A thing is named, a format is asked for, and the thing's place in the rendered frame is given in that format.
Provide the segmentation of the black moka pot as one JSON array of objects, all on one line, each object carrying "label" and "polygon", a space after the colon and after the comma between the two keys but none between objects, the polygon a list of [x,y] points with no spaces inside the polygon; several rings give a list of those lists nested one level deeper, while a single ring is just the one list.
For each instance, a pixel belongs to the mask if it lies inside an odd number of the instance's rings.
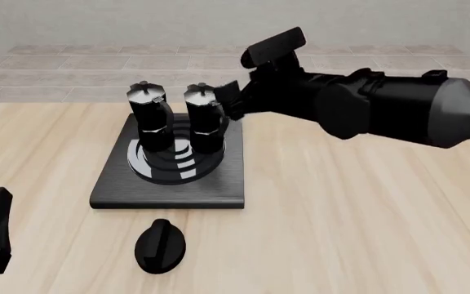
[{"label": "black moka pot", "polygon": [[161,85],[141,81],[126,93],[138,124],[140,143],[146,151],[160,152],[174,143],[174,114]]},{"label": "black moka pot", "polygon": [[214,154],[224,147],[228,119],[215,88],[204,82],[188,85],[184,100],[190,120],[190,144],[200,154]]}]

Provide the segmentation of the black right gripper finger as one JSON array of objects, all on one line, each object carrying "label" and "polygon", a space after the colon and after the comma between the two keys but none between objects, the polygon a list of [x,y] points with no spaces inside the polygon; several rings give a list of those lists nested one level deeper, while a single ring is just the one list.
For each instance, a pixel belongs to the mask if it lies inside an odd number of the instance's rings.
[{"label": "black right gripper finger", "polygon": [[245,116],[244,105],[241,103],[224,104],[224,114],[233,121],[238,121]]},{"label": "black right gripper finger", "polygon": [[223,106],[231,105],[236,102],[240,95],[241,90],[237,80],[229,82],[226,85],[222,85],[214,88],[215,99]]}]

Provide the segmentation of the flat black stove plate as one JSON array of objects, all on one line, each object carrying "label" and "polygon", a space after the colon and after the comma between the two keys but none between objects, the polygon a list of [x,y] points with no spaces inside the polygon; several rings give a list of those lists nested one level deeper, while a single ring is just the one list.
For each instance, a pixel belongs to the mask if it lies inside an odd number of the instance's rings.
[{"label": "flat black stove plate", "polygon": [[90,196],[94,209],[242,209],[242,123],[230,122],[224,147],[199,154],[189,143],[187,114],[176,114],[174,144],[145,151],[129,115]]}]

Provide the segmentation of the round black stove knob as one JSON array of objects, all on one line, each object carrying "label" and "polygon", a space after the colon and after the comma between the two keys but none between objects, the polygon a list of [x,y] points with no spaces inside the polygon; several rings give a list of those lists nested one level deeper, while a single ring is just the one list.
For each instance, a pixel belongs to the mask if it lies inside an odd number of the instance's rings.
[{"label": "round black stove knob", "polygon": [[137,239],[135,259],[148,274],[164,274],[183,260],[186,242],[183,232],[166,219],[156,219]]}]

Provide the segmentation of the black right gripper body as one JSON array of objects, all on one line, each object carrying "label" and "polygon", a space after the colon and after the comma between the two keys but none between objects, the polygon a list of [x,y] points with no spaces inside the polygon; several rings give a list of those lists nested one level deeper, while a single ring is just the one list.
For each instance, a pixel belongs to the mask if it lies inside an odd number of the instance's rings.
[{"label": "black right gripper body", "polygon": [[250,72],[250,81],[234,103],[244,105],[246,114],[274,112],[289,117],[305,117],[302,102],[295,102],[294,84],[303,68],[277,69],[261,65]]}]

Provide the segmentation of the small black plate on stalk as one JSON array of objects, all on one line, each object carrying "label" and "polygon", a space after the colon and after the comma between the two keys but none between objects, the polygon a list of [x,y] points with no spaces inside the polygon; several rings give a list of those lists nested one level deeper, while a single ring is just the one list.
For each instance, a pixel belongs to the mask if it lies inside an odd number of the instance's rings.
[{"label": "small black plate on stalk", "polygon": [[294,27],[249,46],[241,56],[241,65],[246,69],[257,68],[273,60],[287,56],[306,44],[300,27]]}]

